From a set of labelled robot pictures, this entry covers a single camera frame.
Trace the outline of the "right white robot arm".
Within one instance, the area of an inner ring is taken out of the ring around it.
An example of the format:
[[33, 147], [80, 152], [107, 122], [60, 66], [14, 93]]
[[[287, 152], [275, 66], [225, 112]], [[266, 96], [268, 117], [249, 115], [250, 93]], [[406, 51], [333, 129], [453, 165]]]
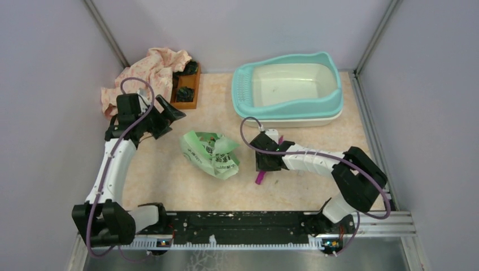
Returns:
[[315, 173], [335, 181], [339, 194], [321, 208], [319, 228], [332, 233], [341, 220], [354, 212], [368, 213], [378, 197], [391, 206], [384, 187], [385, 173], [360, 148], [351, 146], [345, 152], [327, 152], [305, 148], [292, 141], [276, 142], [267, 132], [259, 133], [250, 143], [256, 152], [256, 169], [273, 172], [296, 170]]

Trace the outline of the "green litter bag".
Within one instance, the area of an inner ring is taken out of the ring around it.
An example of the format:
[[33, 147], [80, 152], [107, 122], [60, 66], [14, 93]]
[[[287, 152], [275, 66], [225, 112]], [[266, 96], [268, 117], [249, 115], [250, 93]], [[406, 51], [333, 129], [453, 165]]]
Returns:
[[240, 161], [234, 153], [239, 144], [221, 133], [191, 130], [179, 143], [188, 161], [215, 178], [226, 180], [239, 172]]

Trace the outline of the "purple plastic scoop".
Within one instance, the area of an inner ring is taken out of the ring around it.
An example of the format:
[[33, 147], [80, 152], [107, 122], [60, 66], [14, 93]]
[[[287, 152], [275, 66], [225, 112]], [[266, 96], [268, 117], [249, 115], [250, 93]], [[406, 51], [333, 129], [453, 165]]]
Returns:
[[[281, 136], [279, 137], [279, 139], [278, 139], [278, 144], [282, 143], [283, 141], [284, 141], [284, 136], [281, 135]], [[256, 183], [257, 185], [261, 185], [262, 182], [263, 182], [263, 180], [264, 180], [264, 178], [265, 178], [265, 175], [266, 175], [266, 174], [267, 174], [267, 172], [265, 172], [265, 171], [260, 171], [260, 172], [258, 173], [258, 175], [257, 175], [257, 178], [256, 178], [256, 180], [255, 180], [255, 183]]]

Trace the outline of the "white bag clip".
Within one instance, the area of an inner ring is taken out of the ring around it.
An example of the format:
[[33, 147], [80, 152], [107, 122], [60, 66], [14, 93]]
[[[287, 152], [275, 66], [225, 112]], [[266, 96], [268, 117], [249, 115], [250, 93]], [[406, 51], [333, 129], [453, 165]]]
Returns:
[[307, 145], [306, 147], [302, 146], [301, 149], [297, 149], [297, 151], [303, 151], [304, 154], [302, 155], [302, 158], [300, 158], [300, 162], [301, 162], [301, 167], [297, 170], [297, 175], [299, 177], [303, 177], [307, 172], [309, 172], [309, 168], [308, 168], [308, 165], [307, 165], [307, 153], [309, 151], [312, 151], [313, 148], [311, 148], [310, 145]]

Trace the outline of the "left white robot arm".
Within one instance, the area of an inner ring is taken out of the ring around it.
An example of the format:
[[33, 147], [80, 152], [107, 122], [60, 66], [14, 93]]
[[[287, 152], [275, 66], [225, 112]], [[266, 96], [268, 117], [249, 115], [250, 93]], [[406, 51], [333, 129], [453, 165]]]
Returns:
[[131, 211], [122, 206], [129, 165], [143, 135], [158, 139], [172, 130], [174, 121], [186, 116], [161, 95], [155, 101], [163, 107], [162, 112], [141, 94], [117, 97], [118, 113], [105, 132], [104, 157], [95, 184], [85, 203], [72, 209], [72, 219], [90, 248], [129, 245], [137, 233], [148, 228], [161, 234], [169, 227], [161, 203], [143, 204]]

